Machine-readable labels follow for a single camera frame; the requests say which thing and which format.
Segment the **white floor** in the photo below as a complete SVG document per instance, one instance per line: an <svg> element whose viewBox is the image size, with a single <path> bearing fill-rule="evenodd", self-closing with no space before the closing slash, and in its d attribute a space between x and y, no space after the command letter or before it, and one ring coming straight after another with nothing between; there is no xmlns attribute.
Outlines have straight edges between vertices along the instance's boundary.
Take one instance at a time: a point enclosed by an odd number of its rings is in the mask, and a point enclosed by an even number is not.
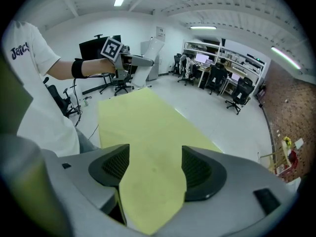
<svg viewBox="0 0 316 237"><path fill-rule="evenodd" d="M267 122L256 100L250 100L237 116L233 108L226 109L228 104L225 98L231 100L229 95L209 95L209 90L198 88L197 82L194 86L184 86L184 82L177 80L178 77L172 75L159 77L150 82L151 89L199 128L225 154L258 162L258 152L259 155L272 152ZM95 91L84 96L92 96L92 99L88 99L87 107L82 107L78 128L89 138L97 127L97 101L114 97L114 87L108 87L102 95ZM72 116L71 120L76 123L78 116ZM90 141L100 146L98 130Z"/></svg>

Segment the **yellow tablecloth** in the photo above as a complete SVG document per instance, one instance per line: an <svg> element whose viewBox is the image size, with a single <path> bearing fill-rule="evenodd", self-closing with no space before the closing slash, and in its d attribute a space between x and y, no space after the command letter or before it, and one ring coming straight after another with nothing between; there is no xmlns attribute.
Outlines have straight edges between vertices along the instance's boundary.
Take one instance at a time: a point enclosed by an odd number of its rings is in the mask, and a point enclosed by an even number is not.
<svg viewBox="0 0 316 237"><path fill-rule="evenodd" d="M101 147L130 144L119 184L123 210L139 231L153 234L184 202L182 146L220 150L148 88L100 101L98 108Z"/></svg>

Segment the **shirt sleeve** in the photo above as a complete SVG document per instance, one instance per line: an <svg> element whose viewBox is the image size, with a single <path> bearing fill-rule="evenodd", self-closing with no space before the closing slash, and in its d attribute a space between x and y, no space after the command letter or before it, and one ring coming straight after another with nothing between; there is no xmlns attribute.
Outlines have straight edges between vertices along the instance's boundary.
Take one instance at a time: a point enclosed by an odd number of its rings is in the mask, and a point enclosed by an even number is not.
<svg viewBox="0 0 316 237"><path fill-rule="evenodd" d="M47 71L60 59L47 45L37 27L31 25L32 52L39 73L45 76Z"/></svg>

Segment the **jeans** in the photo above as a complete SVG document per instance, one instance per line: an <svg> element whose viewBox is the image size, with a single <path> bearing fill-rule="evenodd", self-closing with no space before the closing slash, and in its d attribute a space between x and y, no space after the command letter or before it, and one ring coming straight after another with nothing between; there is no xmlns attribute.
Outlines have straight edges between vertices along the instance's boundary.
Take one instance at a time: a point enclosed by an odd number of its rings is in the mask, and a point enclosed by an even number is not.
<svg viewBox="0 0 316 237"><path fill-rule="evenodd" d="M88 138L85 137L84 134L79 131L79 129L76 128L76 131L77 131L77 135L79 138L79 148L80 148L79 152L80 152L80 154L100 149L100 148L94 146L91 143L91 141L89 141Z"/></svg>

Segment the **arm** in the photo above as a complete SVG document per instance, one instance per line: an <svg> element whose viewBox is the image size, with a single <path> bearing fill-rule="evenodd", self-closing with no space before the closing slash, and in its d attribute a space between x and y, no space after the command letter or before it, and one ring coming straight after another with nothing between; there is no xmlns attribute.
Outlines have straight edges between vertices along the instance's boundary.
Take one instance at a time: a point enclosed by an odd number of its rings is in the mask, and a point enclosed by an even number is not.
<svg viewBox="0 0 316 237"><path fill-rule="evenodd" d="M73 62L58 60L47 72L50 76L66 80L74 78L71 72ZM108 59L84 61L81 67L82 74L87 77L100 73L115 73L115 67Z"/></svg>

